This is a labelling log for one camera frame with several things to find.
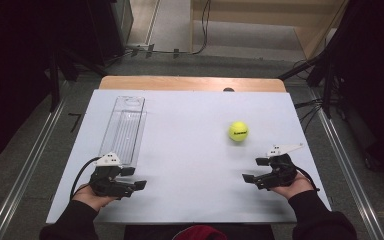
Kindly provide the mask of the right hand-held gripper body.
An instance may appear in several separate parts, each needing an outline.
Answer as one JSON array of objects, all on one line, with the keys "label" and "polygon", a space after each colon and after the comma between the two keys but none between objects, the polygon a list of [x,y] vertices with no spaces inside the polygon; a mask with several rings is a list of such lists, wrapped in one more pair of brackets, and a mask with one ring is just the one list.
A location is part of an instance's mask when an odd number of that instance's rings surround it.
[{"label": "right hand-held gripper body", "polygon": [[255,176],[254,183],[258,189],[271,189],[279,186],[288,186],[297,175],[297,167],[292,162],[289,153],[303,147],[303,144],[274,145],[265,157],[269,159],[272,171],[268,174]]}]

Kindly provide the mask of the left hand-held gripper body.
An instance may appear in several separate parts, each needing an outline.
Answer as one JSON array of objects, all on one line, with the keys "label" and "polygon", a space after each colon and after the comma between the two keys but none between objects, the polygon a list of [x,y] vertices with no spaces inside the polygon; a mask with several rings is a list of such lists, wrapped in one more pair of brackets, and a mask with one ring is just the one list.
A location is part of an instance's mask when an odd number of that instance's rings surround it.
[{"label": "left hand-held gripper body", "polygon": [[115,153],[108,153],[93,162],[94,172],[91,174],[89,185],[93,192],[98,196],[130,197],[134,191],[128,188],[130,183],[118,182],[116,178],[120,176],[123,168],[121,160]]}]

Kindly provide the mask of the yellow tennis ball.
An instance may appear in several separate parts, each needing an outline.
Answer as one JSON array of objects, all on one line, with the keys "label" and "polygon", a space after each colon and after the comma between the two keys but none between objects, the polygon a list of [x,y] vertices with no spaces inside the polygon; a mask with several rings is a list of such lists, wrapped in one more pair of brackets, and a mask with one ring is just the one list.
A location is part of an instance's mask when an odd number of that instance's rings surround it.
[{"label": "yellow tennis ball", "polygon": [[229,126],[228,135],[231,140],[241,142],[247,138],[248,132],[248,126],[244,122],[237,121]]}]

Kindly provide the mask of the clear plastic container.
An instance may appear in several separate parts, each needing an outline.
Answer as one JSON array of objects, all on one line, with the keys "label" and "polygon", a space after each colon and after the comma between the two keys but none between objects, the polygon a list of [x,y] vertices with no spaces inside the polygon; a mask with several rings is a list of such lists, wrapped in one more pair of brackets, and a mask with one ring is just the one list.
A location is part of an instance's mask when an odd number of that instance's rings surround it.
[{"label": "clear plastic container", "polygon": [[100,154],[113,153],[122,166],[135,167],[146,114],[144,97],[117,97],[101,144]]}]

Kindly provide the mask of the person's right hand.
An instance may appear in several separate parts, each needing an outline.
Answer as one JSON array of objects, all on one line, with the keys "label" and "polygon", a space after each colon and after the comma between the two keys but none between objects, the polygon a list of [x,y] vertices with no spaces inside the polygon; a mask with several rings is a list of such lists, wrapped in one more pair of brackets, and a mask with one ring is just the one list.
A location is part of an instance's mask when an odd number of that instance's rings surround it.
[{"label": "person's right hand", "polygon": [[298,173],[296,175],[295,179],[289,186],[279,186],[271,188],[271,191],[274,191],[275,193],[283,196],[287,200],[299,193],[310,190],[313,190],[313,186],[310,180],[301,173]]}]

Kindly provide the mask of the person's left hand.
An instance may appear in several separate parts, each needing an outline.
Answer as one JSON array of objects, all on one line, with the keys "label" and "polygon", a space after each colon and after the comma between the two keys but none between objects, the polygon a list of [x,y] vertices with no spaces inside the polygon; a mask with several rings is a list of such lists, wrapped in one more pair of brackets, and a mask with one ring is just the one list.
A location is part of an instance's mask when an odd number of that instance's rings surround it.
[{"label": "person's left hand", "polygon": [[116,200],[116,197],[98,196],[88,184],[83,184],[75,191],[72,199],[82,202],[99,212],[101,208]]}]

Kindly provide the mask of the white table board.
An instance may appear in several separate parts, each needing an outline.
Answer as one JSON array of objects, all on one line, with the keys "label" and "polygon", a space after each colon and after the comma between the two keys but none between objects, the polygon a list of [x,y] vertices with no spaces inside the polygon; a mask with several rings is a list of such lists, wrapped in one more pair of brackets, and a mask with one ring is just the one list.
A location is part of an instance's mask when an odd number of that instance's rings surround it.
[{"label": "white table board", "polygon": [[[144,190],[105,207],[98,221],[123,224],[287,223],[295,215],[276,193],[244,181],[262,175],[255,159],[274,145],[303,144],[294,164],[322,183],[291,97],[270,92],[142,91],[146,121],[136,180]],[[228,135],[233,122],[249,129]]]}]

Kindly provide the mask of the person's red garment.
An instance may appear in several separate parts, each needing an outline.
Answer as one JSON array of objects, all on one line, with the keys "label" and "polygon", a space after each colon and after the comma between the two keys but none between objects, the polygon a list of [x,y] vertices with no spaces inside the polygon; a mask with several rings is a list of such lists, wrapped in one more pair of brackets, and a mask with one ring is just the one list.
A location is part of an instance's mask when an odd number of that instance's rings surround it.
[{"label": "person's red garment", "polygon": [[228,238],[211,226],[194,225],[178,232],[172,240],[228,240]]}]

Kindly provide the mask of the black stand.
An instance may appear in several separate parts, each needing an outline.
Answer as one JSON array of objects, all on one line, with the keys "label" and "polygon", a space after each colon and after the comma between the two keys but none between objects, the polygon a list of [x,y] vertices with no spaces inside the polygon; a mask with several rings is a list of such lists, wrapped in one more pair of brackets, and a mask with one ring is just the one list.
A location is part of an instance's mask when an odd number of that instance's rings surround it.
[{"label": "black stand", "polygon": [[49,79],[51,86],[51,106],[50,111],[54,112],[61,102],[60,85],[59,85],[59,70],[69,81],[76,81],[78,78],[78,71],[73,62],[77,62],[87,69],[95,72],[101,77],[107,76],[108,73],[91,61],[83,58],[75,51],[67,48],[52,48],[49,52]]},{"label": "black stand", "polygon": [[316,57],[304,61],[302,64],[293,67],[291,70],[286,73],[278,76],[278,79],[284,81],[294,75],[297,75],[304,70],[311,68],[311,71],[307,77],[307,85],[309,87],[318,86],[321,81],[324,81],[323,86],[323,96],[322,96],[322,109],[328,119],[331,118],[330,113],[330,100],[331,100],[331,90],[334,80],[334,64],[331,61],[330,54],[324,50]]}]

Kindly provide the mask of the wooden table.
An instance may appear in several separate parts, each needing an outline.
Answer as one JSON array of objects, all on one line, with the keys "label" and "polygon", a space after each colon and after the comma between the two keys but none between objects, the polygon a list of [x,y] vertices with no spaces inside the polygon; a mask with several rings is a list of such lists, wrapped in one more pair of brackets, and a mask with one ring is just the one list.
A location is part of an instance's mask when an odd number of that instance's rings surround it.
[{"label": "wooden table", "polygon": [[227,88],[235,92],[286,92],[282,80],[264,78],[106,76],[99,85],[100,90],[223,91]]}]

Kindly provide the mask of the dark cabinet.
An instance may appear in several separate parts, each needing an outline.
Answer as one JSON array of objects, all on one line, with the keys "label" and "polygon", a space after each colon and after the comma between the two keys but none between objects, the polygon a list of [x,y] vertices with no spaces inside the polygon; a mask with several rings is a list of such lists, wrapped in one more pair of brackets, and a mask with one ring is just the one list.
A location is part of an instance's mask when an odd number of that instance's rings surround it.
[{"label": "dark cabinet", "polygon": [[134,17],[130,0],[87,0],[98,43],[99,63],[125,53]]}]

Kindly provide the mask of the light wooden shelf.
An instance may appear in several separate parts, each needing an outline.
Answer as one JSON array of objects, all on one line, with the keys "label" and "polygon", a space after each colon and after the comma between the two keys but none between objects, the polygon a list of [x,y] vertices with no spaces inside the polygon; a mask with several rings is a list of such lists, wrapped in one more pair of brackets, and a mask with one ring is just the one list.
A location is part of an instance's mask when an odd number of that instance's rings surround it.
[{"label": "light wooden shelf", "polygon": [[217,22],[292,26],[307,59],[339,26],[350,0],[211,0]]}]

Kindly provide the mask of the metal floor rail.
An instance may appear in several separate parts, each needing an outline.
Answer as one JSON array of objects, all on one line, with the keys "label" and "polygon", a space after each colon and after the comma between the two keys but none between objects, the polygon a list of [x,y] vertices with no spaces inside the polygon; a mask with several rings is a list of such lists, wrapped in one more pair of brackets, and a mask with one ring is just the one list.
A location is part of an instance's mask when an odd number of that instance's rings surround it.
[{"label": "metal floor rail", "polygon": [[66,98],[63,97],[62,100],[56,105],[55,110],[48,114],[47,119],[41,128],[41,131],[36,138],[20,173],[18,174],[9,194],[0,208],[0,240],[3,239],[5,232],[21,202],[21,199],[39,163],[55,125],[59,120],[65,104]]},{"label": "metal floor rail", "polygon": [[363,182],[341,140],[338,129],[322,108],[313,114],[314,127],[306,136],[314,154],[328,202],[354,224],[360,240],[384,240],[384,229]]}]

